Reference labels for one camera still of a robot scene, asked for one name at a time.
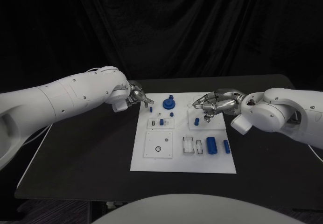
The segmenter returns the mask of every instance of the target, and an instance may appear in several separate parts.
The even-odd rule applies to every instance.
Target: white board
[[[190,130],[188,128],[188,109],[193,109],[191,103],[207,92],[187,93],[148,93],[146,97],[154,101],[152,112],[149,107],[145,108],[141,103],[138,124],[135,132],[135,140],[132,147],[132,159],[129,171],[151,171],[151,172],[188,172],[188,173],[227,173],[234,174],[232,154],[224,153],[223,140],[227,139],[226,131],[219,123],[223,123],[221,114],[216,115],[211,128],[200,128]],[[161,106],[164,99],[172,95],[175,106],[171,110],[165,110]],[[170,119],[172,118],[172,129],[148,129],[148,119]],[[144,145],[146,132],[171,132],[171,158],[145,158]],[[193,154],[183,153],[183,137],[193,137]],[[214,137],[217,154],[207,154],[206,138]],[[195,140],[201,141],[203,154],[197,154]]]

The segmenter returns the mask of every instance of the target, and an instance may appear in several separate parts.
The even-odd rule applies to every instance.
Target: blue cylinder
[[[230,148],[229,148],[229,142],[227,140],[223,140],[223,148],[224,148],[224,153],[230,153]]]
[[[207,137],[206,138],[206,143],[207,143],[208,154],[216,154],[217,153],[217,148],[216,148],[214,138]]]
[[[195,118],[195,119],[194,119],[194,123],[193,123],[193,125],[197,126],[197,125],[198,125],[198,122],[200,122],[200,119]]]
[[[162,101],[162,108],[167,110],[174,108],[172,95]]]

